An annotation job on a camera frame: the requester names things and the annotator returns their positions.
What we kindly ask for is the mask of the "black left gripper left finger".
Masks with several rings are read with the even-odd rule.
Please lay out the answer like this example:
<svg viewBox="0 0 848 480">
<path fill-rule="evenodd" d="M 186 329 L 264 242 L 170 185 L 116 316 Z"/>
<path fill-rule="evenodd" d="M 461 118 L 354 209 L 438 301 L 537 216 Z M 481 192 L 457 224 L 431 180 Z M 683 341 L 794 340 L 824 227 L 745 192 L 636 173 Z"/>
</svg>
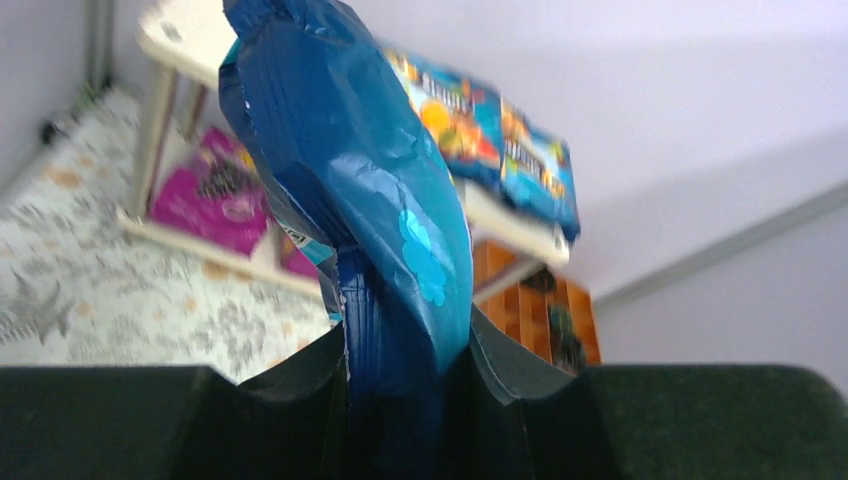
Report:
<svg viewBox="0 0 848 480">
<path fill-rule="evenodd" d="M 5 479 L 337 479 L 347 416 L 335 327 L 241 384 L 208 366 L 1 371 Z"/>
</svg>

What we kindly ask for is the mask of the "purple candy bag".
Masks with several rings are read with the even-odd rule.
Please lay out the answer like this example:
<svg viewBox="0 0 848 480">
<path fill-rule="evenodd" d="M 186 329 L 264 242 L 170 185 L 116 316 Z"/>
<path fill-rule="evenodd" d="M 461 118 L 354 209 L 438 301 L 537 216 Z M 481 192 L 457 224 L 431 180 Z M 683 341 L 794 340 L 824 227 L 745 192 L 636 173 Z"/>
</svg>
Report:
<svg viewBox="0 0 848 480">
<path fill-rule="evenodd" d="M 267 231 L 270 213 L 246 149 L 224 131 L 210 128 L 193 155 L 164 181 L 150 218 L 249 256 Z"/>
<path fill-rule="evenodd" d="M 309 280 L 318 280 L 318 272 L 315 265 L 284 232 L 280 234 L 280 247 L 281 266 L 285 271 Z"/>
</svg>

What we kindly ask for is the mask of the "purple candy bag bottom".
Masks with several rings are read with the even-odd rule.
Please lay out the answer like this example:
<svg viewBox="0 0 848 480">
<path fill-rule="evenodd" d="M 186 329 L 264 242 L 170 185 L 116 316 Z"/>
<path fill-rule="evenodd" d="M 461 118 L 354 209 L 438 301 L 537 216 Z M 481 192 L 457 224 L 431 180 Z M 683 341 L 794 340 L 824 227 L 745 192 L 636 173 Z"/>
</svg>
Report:
<svg viewBox="0 0 848 480">
<path fill-rule="evenodd" d="M 280 247 L 281 266 L 285 271 L 309 280 L 318 280 L 318 272 L 315 265 L 284 232 L 280 234 Z"/>
</svg>

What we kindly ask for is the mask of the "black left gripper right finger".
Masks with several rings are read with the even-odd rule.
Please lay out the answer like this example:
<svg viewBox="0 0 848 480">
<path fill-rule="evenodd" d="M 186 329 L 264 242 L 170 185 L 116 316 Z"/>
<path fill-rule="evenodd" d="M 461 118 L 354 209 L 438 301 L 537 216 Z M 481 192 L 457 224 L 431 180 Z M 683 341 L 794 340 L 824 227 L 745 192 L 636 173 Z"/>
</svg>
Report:
<svg viewBox="0 0 848 480">
<path fill-rule="evenodd" d="M 473 479 L 843 479 L 847 404 L 781 365 L 612 365 L 571 376 L 472 317 Z"/>
</svg>

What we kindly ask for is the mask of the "blue fruit candy bag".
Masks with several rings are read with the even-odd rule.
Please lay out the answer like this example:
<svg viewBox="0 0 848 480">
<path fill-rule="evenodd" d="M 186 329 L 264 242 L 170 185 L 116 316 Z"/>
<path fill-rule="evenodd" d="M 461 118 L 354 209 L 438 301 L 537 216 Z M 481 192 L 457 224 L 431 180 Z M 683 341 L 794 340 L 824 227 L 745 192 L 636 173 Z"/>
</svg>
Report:
<svg viewBox="0 0 848 480">
<path fill-rule="evenodd" d="M 557 225 L 573 244 L 581 227 L 567 144 L 506 100 L 501 101 L 501 131 L 504 195 L 517 209 Z"/>
</svg>

